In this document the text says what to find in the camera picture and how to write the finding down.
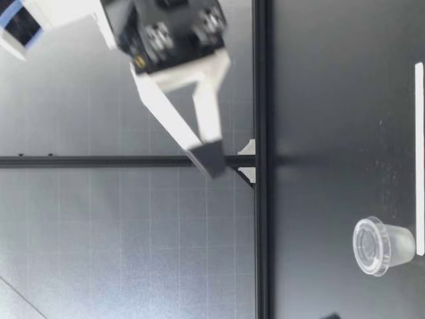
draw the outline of gray grid surface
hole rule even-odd
[[[251,4],[223,7],[232,66],[219,102],[225,151],[234,154],[252,138]],[[92,18],[46,33],[27,60],[0,51],[0,156],[181,153],[141,104],[128,57],[108,50]],[[197,130],[192,90],[169,97]]]
[[[49,318],[254,318],[254,197],[231,171],[0,171],[0,190],[1,274]]]
[[[251,2],[222,2],[225,150],[252,137]],[[0,156],[175,155],[128,59],[84,19],[22,63],[0,51]],[[193,88],[170,94],[196,130]],[[0,274],[49,318],[254,318],[254,194],[232,171],[0,171]],[[37,318],[0,285],[0,317]]]

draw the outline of black metal rail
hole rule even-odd
[[[226,156],[230,168],[254,167],[254,155]],[[187,156],[15,156],[0,157],[0,169],[97,168],[97,167],[192,167]]]
[[[270,143],[268,107],[270,106],[268,41],[270,0],[253,0],[254,37],[254,129],[256,138],[255,234],[256,234],[256,318],[269,318],[268,298],[268,210]]]

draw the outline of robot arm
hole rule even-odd
[[[93,15],[110,49],[131,59],[141,101],[195,165],[225,170],[217,92],[230,66],[218,0],[0,0],[0,45],[18,58],[43,31]],[[199,136],[165,93],[196,83]]]

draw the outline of plastic cup lid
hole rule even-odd
[[[389,267],[391,247],[385,225],[376,217],[360,220],[353,233],[353,250],[361,270],[382,276]]]

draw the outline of clear plastic cup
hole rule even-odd
[[[408,229],[385,225],[372,216],[360,220],[354,228],[353,250],[361,270],[379,277],[389,267],[411,261],[416,247]]]

